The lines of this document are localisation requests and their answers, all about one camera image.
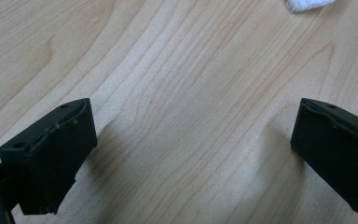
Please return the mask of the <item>white towel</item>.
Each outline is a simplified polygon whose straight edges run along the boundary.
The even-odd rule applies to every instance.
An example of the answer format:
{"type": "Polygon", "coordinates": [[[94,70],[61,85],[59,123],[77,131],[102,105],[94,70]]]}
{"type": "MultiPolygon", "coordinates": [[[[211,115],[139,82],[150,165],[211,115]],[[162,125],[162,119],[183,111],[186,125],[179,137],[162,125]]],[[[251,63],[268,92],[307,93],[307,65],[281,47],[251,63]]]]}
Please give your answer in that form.
{"type": "Polygon", "coordinates": [[[336,0],[286,0],[286,8],[294,13],[303,12],[317,7],[324,7],[336,0]]]}

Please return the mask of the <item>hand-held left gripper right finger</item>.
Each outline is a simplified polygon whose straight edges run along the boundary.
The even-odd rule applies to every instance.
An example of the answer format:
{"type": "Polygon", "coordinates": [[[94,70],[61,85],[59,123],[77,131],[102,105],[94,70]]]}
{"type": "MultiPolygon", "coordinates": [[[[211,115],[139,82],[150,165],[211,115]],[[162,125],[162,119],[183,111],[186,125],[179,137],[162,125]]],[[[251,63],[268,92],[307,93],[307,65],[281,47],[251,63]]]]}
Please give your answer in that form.
{"type": "Polygon", "coordinates": [[[325,102],[300,101],[291,148],[358,212],[358,117],[325,102]]]}

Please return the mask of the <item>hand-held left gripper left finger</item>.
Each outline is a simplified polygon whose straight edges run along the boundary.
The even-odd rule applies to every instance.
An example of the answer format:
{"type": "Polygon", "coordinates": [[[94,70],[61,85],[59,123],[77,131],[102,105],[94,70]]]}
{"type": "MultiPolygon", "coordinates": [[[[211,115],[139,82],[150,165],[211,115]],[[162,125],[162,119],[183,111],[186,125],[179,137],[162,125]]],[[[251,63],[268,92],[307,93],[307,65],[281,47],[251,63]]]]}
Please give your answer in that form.
{"type": "Polygon", "coordinates": [[[96,146],[90,99],[56,107],[0,146],[5,205],[25,215],[57,213],[96,146]]]}

